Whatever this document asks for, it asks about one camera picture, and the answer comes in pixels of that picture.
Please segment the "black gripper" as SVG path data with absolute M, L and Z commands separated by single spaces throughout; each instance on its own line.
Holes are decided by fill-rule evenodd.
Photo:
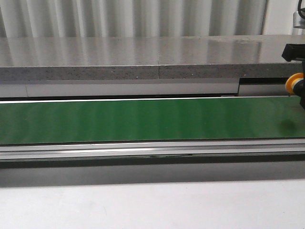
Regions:
M 305 60 L 305 44 L 291 44 L 285 45 L 282 57 L 287 61 L 304 61 Z

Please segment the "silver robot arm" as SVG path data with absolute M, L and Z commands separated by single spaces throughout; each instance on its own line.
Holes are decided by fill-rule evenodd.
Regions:
M 293 27 L 305 29 L 305 8 L 302 7 L 302 0 L 298 1 L 297 11 L 293 13 Z M 285 45 L 282 57 L 287 61 L 305 61 L 305 44 L 288 43 Z

